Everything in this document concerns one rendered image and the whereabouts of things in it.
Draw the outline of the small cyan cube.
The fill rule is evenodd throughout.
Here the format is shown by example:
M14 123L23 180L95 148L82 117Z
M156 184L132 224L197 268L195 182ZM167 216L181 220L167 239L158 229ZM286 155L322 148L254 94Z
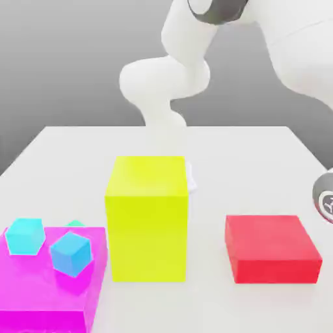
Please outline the small cyan cube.
M36 256L46 240L42 219L18 218L5 231L12 256Z

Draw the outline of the small blue cube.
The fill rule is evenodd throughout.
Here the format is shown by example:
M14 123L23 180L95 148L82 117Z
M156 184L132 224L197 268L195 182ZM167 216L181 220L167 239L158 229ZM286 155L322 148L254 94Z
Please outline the small blue cube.
M54 270L72 278L78 277L92 261L90 239L67 232L50 246Z

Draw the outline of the large yellow box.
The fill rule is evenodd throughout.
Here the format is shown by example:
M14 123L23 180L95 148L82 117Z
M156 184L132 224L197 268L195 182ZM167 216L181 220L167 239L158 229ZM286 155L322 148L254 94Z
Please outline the large yellow box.
M182 156L118 156L105 193L115 282L184 282L189 192Z

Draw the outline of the large magenta box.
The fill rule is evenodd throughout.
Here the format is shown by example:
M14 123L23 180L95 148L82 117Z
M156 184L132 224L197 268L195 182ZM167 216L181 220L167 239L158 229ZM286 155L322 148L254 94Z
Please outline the large magenta box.
M11 256L0 235L0 333L91 333L107 265L103 227L47 227L37 256ZM90 239L93 261L76 278L53 268L66 232Z

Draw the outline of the large red box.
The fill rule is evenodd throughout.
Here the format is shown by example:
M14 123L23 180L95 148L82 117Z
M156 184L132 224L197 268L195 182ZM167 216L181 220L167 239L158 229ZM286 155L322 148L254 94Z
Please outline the large red box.
M228 215L224 239L237 284L315 284L323 259L296 215Z

